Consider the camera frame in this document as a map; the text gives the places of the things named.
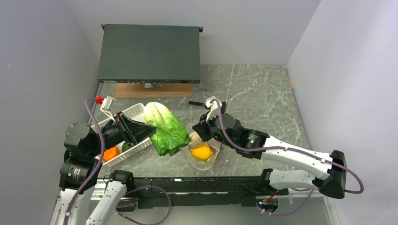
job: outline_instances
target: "yellow fruit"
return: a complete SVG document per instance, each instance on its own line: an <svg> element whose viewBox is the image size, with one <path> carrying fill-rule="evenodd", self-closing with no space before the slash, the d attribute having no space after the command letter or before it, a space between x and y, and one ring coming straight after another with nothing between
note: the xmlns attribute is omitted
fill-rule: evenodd
<svg viewBox="0 0 398 225"><path fill-rule="evenodd" d="M192 156L194 156L197 160L201 161L206 161L213 155L211 149L205 145L201 145L199 147L192 149L191 153Z"/></svg>

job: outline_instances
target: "clear plastic bowl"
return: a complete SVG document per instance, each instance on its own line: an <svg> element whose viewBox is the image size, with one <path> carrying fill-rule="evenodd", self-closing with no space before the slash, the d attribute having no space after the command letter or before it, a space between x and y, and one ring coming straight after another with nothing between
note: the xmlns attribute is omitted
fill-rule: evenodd
<svg viewBox="0 0 398 225"><path fill-rule="evenodd" d="M188 134L190 136L192 136L192 133L194 133L195 131L192 129L192 126L195 125L194 123L190 123L187 125L186 130L188 132ZM198 145L207 145L210 147L211 151L213 152L213 155L206 161L200 161L197 160L191 153L192 149L194 147L192 147L191 143L183 148L181 148L188 160L190 161L190 163L193 165L193 167L195 167L198 170L208 170L210 169L215 161L215 158L217 158L218 152L220 152L220 148L221 148L221 143L216 141L215 139L210 139L208 142L200 142L198 144L196 144L195 146Z"/></svg>

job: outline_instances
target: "perforated basket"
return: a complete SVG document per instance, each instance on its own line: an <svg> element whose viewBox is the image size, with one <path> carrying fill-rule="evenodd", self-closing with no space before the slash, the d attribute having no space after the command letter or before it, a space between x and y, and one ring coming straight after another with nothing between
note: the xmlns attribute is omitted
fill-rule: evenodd
<svg viewBox="0 0 398 225"><path fill-rule="evenodd" d="M123 110L122 113L124 113L124 115L126 115L128 118L130 118L132 120L145 123L144 104L142 104L142 103L135 104L132 107ZM103 127L109 120L110 119L103 120L98 124L100 127ZM117 145L119 150L122 149L123 144L124 144L124 142L119 143ZM144 139L143 141L141 141L140 143L136 144L135 146L131 147L127 151L119 154L115 158L113 158L107 162L104 162L103 165L112 167L112 166L122 162L123 160L127 159L128 157L136 154L137 152L141 151L142 149L150 146L151 144L152 144L152 142L148 137L148 138Z"/></svg>

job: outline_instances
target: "cabbage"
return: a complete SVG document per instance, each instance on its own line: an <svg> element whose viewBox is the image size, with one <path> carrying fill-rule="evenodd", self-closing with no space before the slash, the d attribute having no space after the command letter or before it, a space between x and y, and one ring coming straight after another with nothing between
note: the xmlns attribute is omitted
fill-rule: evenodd
<svg viewBox="0 0 398 225"><path fill-rule="evenodd" d="M189 144L190 139L184 124L170 110L158 102L150 102L144 107L145 124L156 127L150 137L160 156L173 155Z"/></svg>

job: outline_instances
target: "plastic container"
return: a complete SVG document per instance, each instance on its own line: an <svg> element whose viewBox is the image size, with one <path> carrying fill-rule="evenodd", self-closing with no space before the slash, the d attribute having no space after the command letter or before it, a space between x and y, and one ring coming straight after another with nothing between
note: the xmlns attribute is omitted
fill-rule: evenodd
<svg viewBox="0 0 398 225"><path fill-rule="evenodd" d="M132 120L145 123L144 104L142 104L142 103L135 104L132 107L123 110L122 113L124 113L124 115L126 115L128 118L130 118ZM109 120L110 119L103 120L103 121L99 122L98 124L100 127L103 127ZM122 153L123 144L124 144L124 142L121 142L117 145L117 147L120 151L120 154L107 162L103 162L103 165L112 167L112 166L122 162L123 160L127 159L128 157L136 154L137 152L145 149L146 147L152 145L152 142L149 139L149 137L147 137L140 143L134 145L133 147L131 147L130 149L128 149Z"/></svg>
<svg viewBox="0 0 398 225"><path fill-rule="evenodd" d="M190 123L190 124L188 124L188 126L186 127L186 130L187 130L187 132L188 132L188 134L189 134L190 136L192 136L193 133L196 133L196 132L192 129L192 126L193 126L193 125L195 125L195 124L194 124L194 123ZM192 144L192 142L191 142L189 145L187 145L187 146L185 146L185 147L183 147L183 148L181 148L181 149L184 151L184 153L186 154L188 160L189 160L190 163L193 165L193 167L195 167L195 168L198 169L198 170L203 170L203 171L204 171L204 170L210 169L210 168L213 166L213 164L214 164L214 162L215 162L215 159L217 158L218 153L220 152L220 149L221 149L221 147L222 147L222 144L221 144L220 142L216 141L215 139L210 139L208 142L202 142L202 141L200 141L200 143L195 143L195 146L197 146L197 145L207 145L207 146L210 147L211 151L213 152L213 155L212 155L208 160L206 160L206 161L197 160L197 159L192 155L191 151L192 151L192 149L193 149L195 146L192 146L191 144Z"/></svg>

